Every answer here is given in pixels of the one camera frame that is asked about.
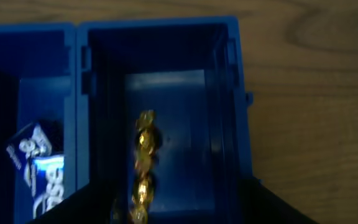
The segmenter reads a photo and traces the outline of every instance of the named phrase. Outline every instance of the wooden table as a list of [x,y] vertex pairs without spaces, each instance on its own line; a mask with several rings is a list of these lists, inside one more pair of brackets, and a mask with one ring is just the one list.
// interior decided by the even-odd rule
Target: wooden table
[[255,175],[321,223],[358,223],[358,0],[0,0],[0,24],[236,15]]

